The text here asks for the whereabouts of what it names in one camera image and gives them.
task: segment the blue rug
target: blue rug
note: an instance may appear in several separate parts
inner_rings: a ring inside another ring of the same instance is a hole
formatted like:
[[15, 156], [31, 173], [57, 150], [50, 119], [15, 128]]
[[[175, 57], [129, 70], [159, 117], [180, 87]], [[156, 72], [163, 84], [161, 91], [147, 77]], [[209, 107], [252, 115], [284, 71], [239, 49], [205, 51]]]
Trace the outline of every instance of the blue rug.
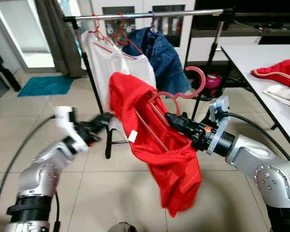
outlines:
[[18, 97], [66, 94], [72, 82], [73, 79], [65, 76], [32, 77], [22, 88]]

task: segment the white cabinet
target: white cabinet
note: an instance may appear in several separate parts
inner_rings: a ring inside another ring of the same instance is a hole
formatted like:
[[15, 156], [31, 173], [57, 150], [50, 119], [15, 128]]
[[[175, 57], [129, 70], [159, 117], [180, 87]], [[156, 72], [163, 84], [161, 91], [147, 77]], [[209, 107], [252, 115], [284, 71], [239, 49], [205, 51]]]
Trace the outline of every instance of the white cabinet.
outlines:
[[[195, 0], [91, 0], [96, 15], [115, 14], [121, 12], [145, 13], [148, 11], [190, 11], [194, 9]], [[150, 27], [152, 18], [126, 20], [126, 31]], [[163, 32], [168, 41], [175, 47], [182, 65], [184, 65], [187, 45], [190, 36], [192, 16], [158, 18], [158, 30]], [[121, 20], [100, 21], [100, 29], [105, 35], [116, 32]]]
[[[218, 48], [213, 60], [228, 60], [220, 49], [222, 45], [253, 45], [259, 44], [260, 36], [220, 37]], [[207, 61], [214, 37], [191, 38], [187, 61]]]

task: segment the denim jacket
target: denim jacket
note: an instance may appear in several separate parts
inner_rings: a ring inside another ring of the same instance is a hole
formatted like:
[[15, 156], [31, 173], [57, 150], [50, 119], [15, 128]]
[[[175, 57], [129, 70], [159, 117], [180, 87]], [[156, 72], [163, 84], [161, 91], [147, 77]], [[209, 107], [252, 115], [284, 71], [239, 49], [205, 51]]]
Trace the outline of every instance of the denim jacket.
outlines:
[[[177, 52], [167, 39], [158, 32], [152, 45], [152, 53], [150, 51], [151, 54], [148, 54], [148, 50], [144, 48], [144, 43], [146, 43], [144, 37], [147, 36], [148, 30], [150, 28], [132, 31], [128, 38], [148, 57], [154, 70], [157, 89], [173, 95], [178, 92], [185, 93], [191, 88], [191, 85], [183, 72]], [[123, 47], [122, 50], [131, 56], [140, 55], [131, 43]]]

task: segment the red cloth on table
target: red cloth on table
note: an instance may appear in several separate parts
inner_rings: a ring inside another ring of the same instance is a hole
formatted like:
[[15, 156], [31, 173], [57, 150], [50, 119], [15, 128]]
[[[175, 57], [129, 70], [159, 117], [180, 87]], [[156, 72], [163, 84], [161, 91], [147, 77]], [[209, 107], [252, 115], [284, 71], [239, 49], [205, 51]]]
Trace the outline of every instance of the red cloth on table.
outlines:
[[251, 74], [255, 77], [274, 80], [290, 87], [290, 59], [268, 68], [254, 69]]
[[[149, 164], [161, 193], [161, 205], [172, 217], [193, 205], [201, 184], [196, 150], [191, 141], [162, 122], [148, 103], [156, 89], [132, 75], [115, 72], [109, 81], [110, 108], [122, 121], [127, 137], [138, 132], [130, 142], [133, 154]], [[160, 98], [154, 101], [161, 112], [168, 112]], [[136, 110], [169, 149], [165, 151], [136, 116]]]

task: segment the tiled floor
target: tiled floor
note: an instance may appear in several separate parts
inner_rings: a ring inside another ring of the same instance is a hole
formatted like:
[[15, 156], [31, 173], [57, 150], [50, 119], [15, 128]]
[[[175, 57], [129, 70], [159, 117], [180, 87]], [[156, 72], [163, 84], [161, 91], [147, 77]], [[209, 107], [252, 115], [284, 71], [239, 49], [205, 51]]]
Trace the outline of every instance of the tiled floor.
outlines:
[[[18, 73], [23, 85], [30, 76]], [[288, 152], [288, 145], [279, 130], [270, 131], [273, 122], [256, 98], [240, 88], [226, 89], [231, 111], [256, 121], [270, 132]], [[164, 100], [172, 111], [174, 108]], [[191, 115], [194, 100], [180, 100]], [[17, 98], [8, 91], [0, 99], [0, 178], [10, 158], [32, 128], [53, 113], [53, 107], [76, 107], [78, 118], [86, 120], [98, 113], [94, 94], [87, 79], [75, 80], [66, 95]], [[202, 102], [197, 121], [205, 116], [208, 104]], [[228, 132], [242, 133], [275, 149], [250, 126], [233, 119]], [[106, 133], [103, 141], [76, 160], [61, 175], [58, 187], [61, 204], [61, 232], [106, 232], [113, 224], [128, 221], [140, 232], [266, 232], [269, 220], [258, 189], [243, 174], [224, 163], [218, 155], [198, 152], [203, 182], [194, 206], [171, 218], [160, 207], [159, 189], [145, 163], [131, 153], [128, 144], [114, 145], [112, 158], [105, 159]], [[0, 231], [8, 223], [6, 208], [15, 201], [17, 177], [32, 158], [64, 134], [49, 122], [29, 141], [9, 175], [0, 202]], [[53, 202], [51, 221], [55, 217]]]

